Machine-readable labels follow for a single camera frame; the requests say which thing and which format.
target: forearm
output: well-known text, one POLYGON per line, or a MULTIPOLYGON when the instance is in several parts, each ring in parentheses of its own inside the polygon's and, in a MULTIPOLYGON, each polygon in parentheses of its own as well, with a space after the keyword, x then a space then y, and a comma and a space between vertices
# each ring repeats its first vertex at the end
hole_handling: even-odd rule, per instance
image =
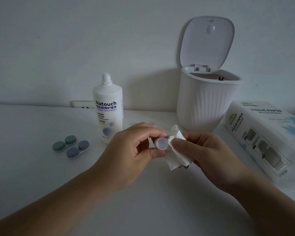
POLYGON ((0 220, 0 235, 62 235, 106 195, 86 171, 0 220))
POLYGON ((295 201, 265 180, 253 175, 236 186, 233 195, 262 233, 295 235, 295 201))

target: white wall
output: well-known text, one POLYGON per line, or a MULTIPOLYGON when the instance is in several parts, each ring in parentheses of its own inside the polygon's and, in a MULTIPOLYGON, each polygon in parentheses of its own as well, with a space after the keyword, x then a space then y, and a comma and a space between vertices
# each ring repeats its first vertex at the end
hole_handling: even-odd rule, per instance
POLYGON ((235 25, 236 98, 295 114, 295 0, 0 0, 0 103, 92 100, 109 72, 125 109, 175 111, 181 31, 205 15, 235 25))

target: left hand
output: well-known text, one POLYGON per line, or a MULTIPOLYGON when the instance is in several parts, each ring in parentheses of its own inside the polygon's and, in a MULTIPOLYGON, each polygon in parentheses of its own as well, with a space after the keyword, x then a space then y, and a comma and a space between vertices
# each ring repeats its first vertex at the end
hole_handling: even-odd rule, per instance
POLYGON ((167 138, 160 129, 147 123, 135 124, 118 132, 97 162, 88 170, 107 194, 124 189, 143 171, 149 161, 165 156, 165 151, 149 148, 148 137, 167 138))

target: bottle nozzle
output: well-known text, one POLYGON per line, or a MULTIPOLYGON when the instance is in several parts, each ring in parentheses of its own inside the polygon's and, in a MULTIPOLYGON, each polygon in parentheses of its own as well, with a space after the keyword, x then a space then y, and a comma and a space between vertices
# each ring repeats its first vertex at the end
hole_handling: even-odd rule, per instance
POLYGON ((109 73, 103 73, 102 75, 102 84, 111 84, 111 78, 110 78, 110 74, 109 73))

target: hand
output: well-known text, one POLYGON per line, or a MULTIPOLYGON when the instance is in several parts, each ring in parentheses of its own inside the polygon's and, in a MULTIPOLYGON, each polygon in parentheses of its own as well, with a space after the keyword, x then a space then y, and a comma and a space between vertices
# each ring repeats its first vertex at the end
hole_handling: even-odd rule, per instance
POLYGON ((186 140, 173 139, 173 147, 195 159, 195 164, 220 190, 229 193, 232 186, 252 175, 252 172, 216 134, 187 131, 183 136, 186 140))
POLYGON ((132 183, 150 160, 165 156, 165 151, 149 148, 148 137, 154 142, 156 138, 167 138, 168 135, 162 130, 150 127, 148 123, 133 125, 118 132, 89 169, 97 182, 108 188, 107 194, 132 183))

